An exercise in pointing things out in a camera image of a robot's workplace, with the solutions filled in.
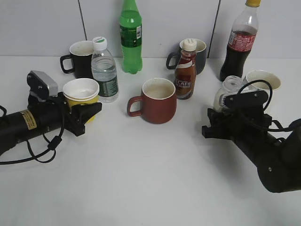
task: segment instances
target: black cable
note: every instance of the black cable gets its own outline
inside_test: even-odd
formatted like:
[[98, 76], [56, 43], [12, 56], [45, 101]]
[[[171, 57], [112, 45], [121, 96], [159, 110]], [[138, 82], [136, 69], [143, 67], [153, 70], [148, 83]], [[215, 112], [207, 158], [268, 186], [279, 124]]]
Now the black cable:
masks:
[[5, 109], [5, 107], [2, 107], [2, 106], [0, 105], [0, 109], [3, 111], [2, 117], [6, 116], [7, 110]]
[[283, 129], [283, 126], [281, 125], [281, 123], [277, 120], [272, 120], [272, 122], [279, 128], [279, 129]]
[[[61, 104], [58, 103], [58, 102], [56, 102], [54, 99], [49, 99], [48, 101], [49, 101], [49, 102], [52, 102], [52, 103], [54, 103], [54, 104], [56, 104], [56, 105], [58, 105], [58, 107], [59, 107], [60, 110], [61, 110], [61, 114], [62, 114], [62, 126], [61, 126], [60, 133], [59, 133], [59, 135], [58, 135], [58, 137], [61, 139], [61, 138], [62, 138], [62, 135], [63, 135], [63, 133], [64, 133], [64, 129], [65, 129], [65, 115], [64, 115], [64, 109], [63, 109], [63, 107], [61, 106]], [[0, 109], [4, 112], [3, 116], [5, 116], [6, 113], [7, 113], [7, 110], [6, 110], [4, 107], [2, 107], [2, 106], [0, 106]], [[44, 139], [45, 139], [49, 144], [51, 143], [51, 142], [46, 138], [45, 134], [43, 134], [43, 137], [44, 137]], [[12, 165], [12, 164], [24, 163], [24, 162], [28, 162], [28, 161], [32, 161], [32, 160], [36, 160], [36, 161], [38, 161], [38, 162], [40, 162], [40, 163], [49, 163], [49, 162], [51, 162], [51, 161], [55, 158], [55, 156], [56, 156], [56, 150], [54, 149], [54, 150], [53, 150], [53, 151], [54, 151], [54, 154], [53, 154], [53, 156], [52, 156], [49, 160], [47, 160], [47, 161], [40, 161], [40, 160], [38, 160], [38, 158], [40, 158], [40, 157], [46, 155], [48, 152], [51, 151], [51, 149], [48, 148], [48, 149], [45, 150], [44, 152], [42, 152], [42, 153], [40, 153], [40, 154], [38, 154], [38, 155], [34, 155], [34, 153], [33, 153], [33, 151], [32, 151], [32, 148], [31, 148], [31, 145], [30, 145], [29, 141], [26, 140], [26, 143], [27, 143], [28, 151], [29, 151], [30, 155], [32, 156], [31, 158], [21, 159], [21, 160], [16, 160], [16, 161], [3, 161], [3, 162], [0, 162], [0, 165]]]
[[[254, 84], [254, 83], [258, 83], [258, 82], [263, 82], [263, 83], [267, 84], [268, 87], [269, 87], [269, 90], [270, 90], [270, 95], [269, 95], [268, 102], [267, 102], [267, 104], [265, 105], [265, 107], [264, 107], [264, 109], [263, 109], [263, 110], [265, 111], [265, 110], [267, 109], [267, 107], [269, 106], [269, 104], [270, 104], [270, 102], [271, 102], [271, 100], [272, 100], [272, 96], [273, 96], [273, 88], [272, 88], [271, 84], [268, 83], [267, 81], [265, 81], [265, 80], [254, 80], [254, 81], [251, 81], [251, 82], [247, 83], [246, 85], [244, 85], [242, 88], [240, 88], [240, 90], [238, 91], [237, 94], [240, 95], [241, 92], [242, 92], [246, 87], [248, 87], [248, 86], [250, 86], [250, 85], [252, 85], [252, 84]], [[242, 111], [241, 111], [240, 108], [238, 109], [238, 112], [239, 112], [240, 117], [241, 117], [247, 124], [249, 124], [250, 126], [256, 128], [256, 129], [259, 129], [259, 130], [261, 130], [261, 131], [268, 131], [268, 132], [291, 132], [291, 131], [294, 131], [296, 128], [301, 127], [301, 123], [298, 123], [298, 124], [296, 124], [296, 125], [293, 125], [293, 126], [287, 127], [287, 128], [270, 129], [270, 128], [266, 128], [266, 127], [259, 126], [259, 125], [257, 125], [256, 123], [254, 123], [254, 122], [252, 122], [251, 120], [249, 120], [249, 119], [242, 113]]]

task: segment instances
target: yellow warning label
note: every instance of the yellow warning label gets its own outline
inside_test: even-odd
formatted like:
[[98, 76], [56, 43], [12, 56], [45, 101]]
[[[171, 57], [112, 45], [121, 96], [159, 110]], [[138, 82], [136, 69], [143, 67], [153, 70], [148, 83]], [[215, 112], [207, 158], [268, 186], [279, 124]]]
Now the yellow warning label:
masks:
[[23, 118], [27, 124], [28, 130], [37, 128], [37, 123], [36, 123], [32, 113], [29, 110], [24, 110], [24, 111], [21, 111], [20, 113], [23, 116]]

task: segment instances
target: cola bottle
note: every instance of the cola bottle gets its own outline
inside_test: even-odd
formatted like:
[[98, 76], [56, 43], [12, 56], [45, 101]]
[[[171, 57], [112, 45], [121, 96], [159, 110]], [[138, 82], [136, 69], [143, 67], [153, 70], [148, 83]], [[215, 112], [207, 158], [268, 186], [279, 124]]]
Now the cola bottle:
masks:
[[230, 75], [242, 77], [246, 58], [251, 52], [259, 27], [256, 11], [260, 1], [247, 0], [245, 10], [234, 21], [220, 81], [224, 81]]

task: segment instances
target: bottle cap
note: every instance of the bottle cap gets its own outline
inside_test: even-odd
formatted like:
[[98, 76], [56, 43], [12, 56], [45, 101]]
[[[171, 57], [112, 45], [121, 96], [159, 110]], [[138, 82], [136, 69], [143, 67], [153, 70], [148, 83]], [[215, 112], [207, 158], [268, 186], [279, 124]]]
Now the bottle cap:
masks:
[[183, 49], [188, 52], [195, 51], [197, 49], [197, 41], [195, 39], [185, 39]]
[[261, 0], [246, 0], [246, 5], [250, 7], [259, 7]]
[[93, 38], [93, 48], [94, 50], [105, 50], [108, 47], [108, 42], [104, 37]]

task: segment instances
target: yellow bottle cap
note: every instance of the yellow bottle cap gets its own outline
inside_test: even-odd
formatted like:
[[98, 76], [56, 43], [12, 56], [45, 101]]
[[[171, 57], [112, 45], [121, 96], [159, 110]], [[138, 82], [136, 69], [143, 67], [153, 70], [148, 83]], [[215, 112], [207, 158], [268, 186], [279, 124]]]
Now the yellow bottle cap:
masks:
[[246, 5], [250, 7], [259, 7], [261, 0], [246, 0]]

